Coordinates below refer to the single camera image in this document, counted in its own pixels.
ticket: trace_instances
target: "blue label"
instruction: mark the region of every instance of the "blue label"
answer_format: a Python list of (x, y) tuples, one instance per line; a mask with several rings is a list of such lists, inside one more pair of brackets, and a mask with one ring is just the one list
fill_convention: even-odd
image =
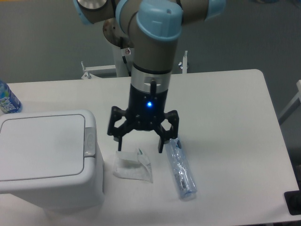
[(21, 107), (18, 98), (12, 92), (10, 94), (0, 99), (0, 108), (4, 113), (16, 113)]

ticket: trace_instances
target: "light blue joint cap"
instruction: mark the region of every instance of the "light blue joint cap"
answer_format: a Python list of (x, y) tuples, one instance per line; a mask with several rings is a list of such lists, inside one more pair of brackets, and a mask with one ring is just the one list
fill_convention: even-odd
[(182, 32), (182, 9), (168, 0), (143, 0), (137, 13), (139, 28), (159, 41), (176, 40)]
[(226, 7), (226, 0), (209, 0), (207, 19), (221, 14)]
[(85, 17), (85, 15), (83, 14), (83, 12), (81, 11), (79, 4), (77, 3), (76, 0), (73, 0), (73, 4), (76, 8), (77, 13), (79, 14), (79, 17), (81, 19), (81, 21), (83, 22), (84, 25), (89, 25), (92, 24), (90, 21), (88, 21), (88, 19)]
[(122, 27), (120, 26), (120, 14), (121, 14), (121, 11), (122, 11), (122, 8), (123, 6), (126, 4), (127, 0), (121, 0), (117, 7), (116, 7), (116, 11), (115, 11), (115, 17), (116, 17), (116, 21), (117, 23), (119, 24), (119, 27), (121, 28), (122, 30)]

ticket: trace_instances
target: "white table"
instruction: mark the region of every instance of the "white table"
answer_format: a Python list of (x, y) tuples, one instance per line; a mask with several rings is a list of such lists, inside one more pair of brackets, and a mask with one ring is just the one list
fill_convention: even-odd
[(119, 179), (112, 167), (118, 143), (108, 136), (111, 107), (126, 109), (129, 78), (10, 84), (24, 112), (84, 108), (97, 122), (105, 161), (100, 207), (51, 212), (0, 195), (1, 226), (203, 225), (292, 221), (283, 193), (297, 190), (289, 156), (260, 71), (173, 75), (166, 112), (178, 110), (179, 134), (198, 187), (180, 201), (165, 150), (155, 132), (133, 131), (124, 151), (142, 148), (154, 183)]

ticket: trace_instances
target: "plastic bottle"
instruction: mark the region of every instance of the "plastic bottle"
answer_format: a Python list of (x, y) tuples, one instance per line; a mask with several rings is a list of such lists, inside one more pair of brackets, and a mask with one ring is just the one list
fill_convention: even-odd
[(0, 80), (0, 109), (5, 113), (17, 113), (22, 110), (19, 99), (10, 90), (9, 86)]
[(165, 145), (168, 160), (174, 174), (181, 198), (188, 198), (198, 190), (195, 186), (185, 152), (182, 148), (179, 138), (170, 139)]

